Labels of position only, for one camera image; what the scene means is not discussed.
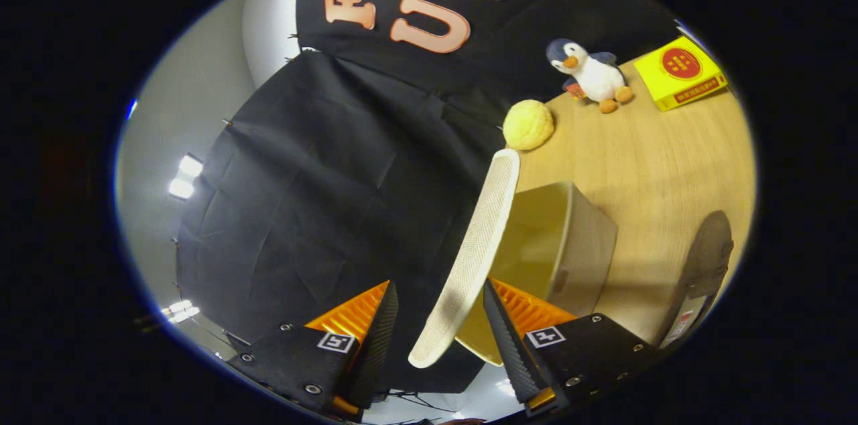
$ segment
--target stuffed penguin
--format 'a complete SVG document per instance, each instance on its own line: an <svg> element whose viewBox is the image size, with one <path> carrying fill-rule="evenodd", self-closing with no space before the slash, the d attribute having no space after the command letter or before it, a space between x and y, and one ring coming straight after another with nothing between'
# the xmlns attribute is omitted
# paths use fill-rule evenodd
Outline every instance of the stuffed penguin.
<svg viewBox="0 0 858 425"><path fill-rule="evenodd" d="M557 71L571 76L564 89L577 83L588 98L599 102L602 113L616 110L618 101L630 101L634 96L612 53L589 54L580 44L561 38L548 44L546 57Z"/></svg>

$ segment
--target white mesh pad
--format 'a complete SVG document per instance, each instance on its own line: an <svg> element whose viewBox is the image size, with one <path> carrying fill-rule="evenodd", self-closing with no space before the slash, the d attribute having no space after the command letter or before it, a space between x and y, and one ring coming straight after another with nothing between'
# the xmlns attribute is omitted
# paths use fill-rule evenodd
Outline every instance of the white mesh pad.
<svg viewBox="0 0 858 425"><path fill-rule="evenodd" d="M519 166L518 153L511 148L500 150L491 159L462 247L438 302L408 355L408 362L414 367L425 368L441 358L480 296L509 219Z"/></svg>

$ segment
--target yellow sponge ball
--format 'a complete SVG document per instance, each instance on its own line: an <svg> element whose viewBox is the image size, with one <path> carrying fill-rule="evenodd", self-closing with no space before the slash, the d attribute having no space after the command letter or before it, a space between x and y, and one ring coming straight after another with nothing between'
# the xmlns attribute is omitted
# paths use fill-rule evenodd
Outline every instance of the yellow sponge ball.
<svg viewBox="0 0 858 425"><path fill-rule="evenodd" d="M554 118L542 102L534 99L520 101L506 114L503 120L503 138L515 150L531 150L539 147L554 133Z"/></svg>

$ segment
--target wooden table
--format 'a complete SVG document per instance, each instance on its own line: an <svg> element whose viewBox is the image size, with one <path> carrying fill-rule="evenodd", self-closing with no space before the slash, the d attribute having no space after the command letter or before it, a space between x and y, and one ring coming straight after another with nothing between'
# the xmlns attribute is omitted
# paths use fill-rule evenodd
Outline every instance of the wooden table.
<svg viewBox="0 0 858 425"><path fill-rule="evenodd" d="M632 62L620 68L635 97L613 113L569 93L548 102L554 135L521 153L517 190L572 180L617 224L595 311L653 343L696 230L718 209L735 242L721 294L732 279L753 217L757 164L744 111L729 90L662 113Z"/></svg>

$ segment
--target red circular label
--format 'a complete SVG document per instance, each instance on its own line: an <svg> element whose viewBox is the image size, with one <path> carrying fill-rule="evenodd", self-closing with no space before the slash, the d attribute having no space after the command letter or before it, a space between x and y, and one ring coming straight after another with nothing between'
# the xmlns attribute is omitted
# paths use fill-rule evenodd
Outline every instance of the red circular label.
<svg viewBox="0 0 858 425"><path fill-rule="evenodd" d="M702 71L700 62L694 53L680 48L671 48L662 56L662 66L670 76L680 80L690 80Z"/></svg>

